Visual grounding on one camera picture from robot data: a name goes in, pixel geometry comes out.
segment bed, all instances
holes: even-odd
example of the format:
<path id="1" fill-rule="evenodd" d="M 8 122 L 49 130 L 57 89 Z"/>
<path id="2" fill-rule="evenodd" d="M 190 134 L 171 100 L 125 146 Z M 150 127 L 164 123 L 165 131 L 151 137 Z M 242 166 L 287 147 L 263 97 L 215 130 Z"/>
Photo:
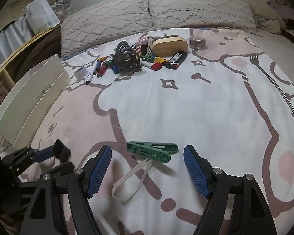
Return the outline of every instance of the bed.
<path id="1" fill-rule="evenodd" d="M 103 144 L 112 148 L 100 190 L 89 200 L 104 234 L 193 234 L 206 200 L 196 192 L 183 161 L 188 144 L 227 174 L 253 174 L 278 234 L 292 230 L 294 114 L 250 63 L 250 55 L 258 55 L 260 66 L 294 106 L 294 45 L 257 30 L 253 20 L 246 0 L 109 0 L 63 22 L 62 63 L 72 81 L 50 108 L 31 147 L 43 149 L 60 139 L 71 149 L 75 167 L 96 156 Z M 147 34 L 164 33 L 185 40 L 201 36 L 207 47 L 189 48 L 177 70 L 143 68 L 132 75 L 107 70 L 89 85 L 74 76 L 81 66 L 90 68 L 113 53 L 121 40 L 135 43 Z M 113 184 L 140 161 L 126 151 L 131 140 L 176 143 L 179 153 L 167 164 L 154 162 L 139 191 L 121 203 L 111 196 Z M 53 159 L 32 165 L 21 178 L 36 180 L 57 164 Z M 130 190 L 142 173 L 118 193 Z M 227 232 L 232 205 L 229 197 L 220 234 Z M 66 196 L 63 206 L 74 234 Z"/>

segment pillow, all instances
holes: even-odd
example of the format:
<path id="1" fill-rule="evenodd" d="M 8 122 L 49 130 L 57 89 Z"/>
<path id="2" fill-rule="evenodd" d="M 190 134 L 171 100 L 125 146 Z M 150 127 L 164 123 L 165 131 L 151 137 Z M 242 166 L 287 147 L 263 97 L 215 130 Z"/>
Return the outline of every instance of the pillow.
<path id="1" fill-rule="evenodd" d="M 281 29 L 285 29 L 285 22 L 281 16 L 267 4 L 262 4 L 253 0 L 247 0 L 254 16 L 259 16 L 265 20 L 278 20 Z"/>
<path id="2" fill-rule="evenodd" d="M 147 0 L 108 0 L 78 11 L 61 26 L 62 57 L 152 28 Z"/>
<path id="3" fill-rule="evenodd" d="M 255 16 L 258 27 L 270 33 L 280 34 L 281 28 L 278 20 L 266 20 L 263 17 Z"/>
<path id="4" fill-rule="evenodd" d="M 256 30 L 246 0 L 148 0 L 155 30 L 187 26 L 228 26 Z"/>

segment green clothespin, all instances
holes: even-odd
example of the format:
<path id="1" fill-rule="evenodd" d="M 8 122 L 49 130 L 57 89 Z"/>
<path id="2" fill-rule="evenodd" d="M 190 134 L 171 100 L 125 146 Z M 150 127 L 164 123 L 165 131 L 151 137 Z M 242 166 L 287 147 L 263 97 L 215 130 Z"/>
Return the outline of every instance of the green clothespin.
<path id="1" fill-rule="evenodd" d="M 146 56 L 140 56 L 140 59 L 142 59 L 143 61 L 147 61 L 147 62 L 154 62 L 154 57 L 152 55 L 146 55 Z"/>
<path id="2" fill-rule="evenodd" d="M 174 143 L 156 143 L 130 141 L 126 144 L 127 151 L 138 154 L 142 157 L 156 160 L 162 163 L 170 161 L 172 154 L 176 154 L 179 149 Z"/>

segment blanket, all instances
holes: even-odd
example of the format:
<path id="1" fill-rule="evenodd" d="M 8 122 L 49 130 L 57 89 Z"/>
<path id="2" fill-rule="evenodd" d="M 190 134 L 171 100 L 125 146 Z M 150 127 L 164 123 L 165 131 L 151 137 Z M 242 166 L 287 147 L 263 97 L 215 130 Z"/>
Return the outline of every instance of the blanket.
<path id="1" fill-rule="evenodd" d="M 270 33 L 280 34 L 281 28 L 278 20 L 265 20 L 263 17 L 255 16 L 257 27 Z"/>
<path id="2" fill-rule="evenodd" d="M 111 69 L 89 85 L 73 73 L 90 68 L 109 55 L 121 40 L 135 41 L 141 33 L 106 43 L 63 61 L 72 77 L 39 127 L 31 147 L 43 149 L 60 139 L 82 167 L 103 144 L 111 146 L 112 160 L 100 190 L 90 200 L 103 234 L 193 234 L 207 201 L 193 185 L 183 161 L 192 144 L 202 158 L 227 174 L 251 173 L 273 215 L 278 235 L 294 224 L 294 114 L 253 64 L 275 80 L 294 106 L 294 83 L 260 50 L 245 32 L 230 29 L 180 29 L 148 32 L 190 35 L 206 39 L 203 50 L 188 49 L 177 70 L 153 71 L 143 67 L 133 75 L 115 75 Z M 179 153 L 167 164 L 153 162 L 143 186 L 126 203 L 111 196 L 113 184 L 140 160 L 126 150 L 126 142 L 172 142 Z M 57 165 L 55 159 L 32 165 L 22 175 L 32 181 Z M 143 170 L 131 177 L 116 195 L 131 191 Z M 63 197 L 70 234 L 75 233 L 68 198 Z M 229 196 L 221 233 L 225 234 L 233 197 Z"/>

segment black lighter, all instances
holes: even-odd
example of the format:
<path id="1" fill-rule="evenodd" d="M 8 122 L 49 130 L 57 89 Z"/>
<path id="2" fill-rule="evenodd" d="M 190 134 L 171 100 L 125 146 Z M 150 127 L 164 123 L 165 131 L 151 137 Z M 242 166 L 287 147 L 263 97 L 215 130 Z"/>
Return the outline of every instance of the black lighter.
<path id="1" fill-rule="evenodd" d="M 165 67 L 175 70 L 185 60 L 186 57 L 186 52 L 178 51 L 168 62 L 165 63 Z"/>

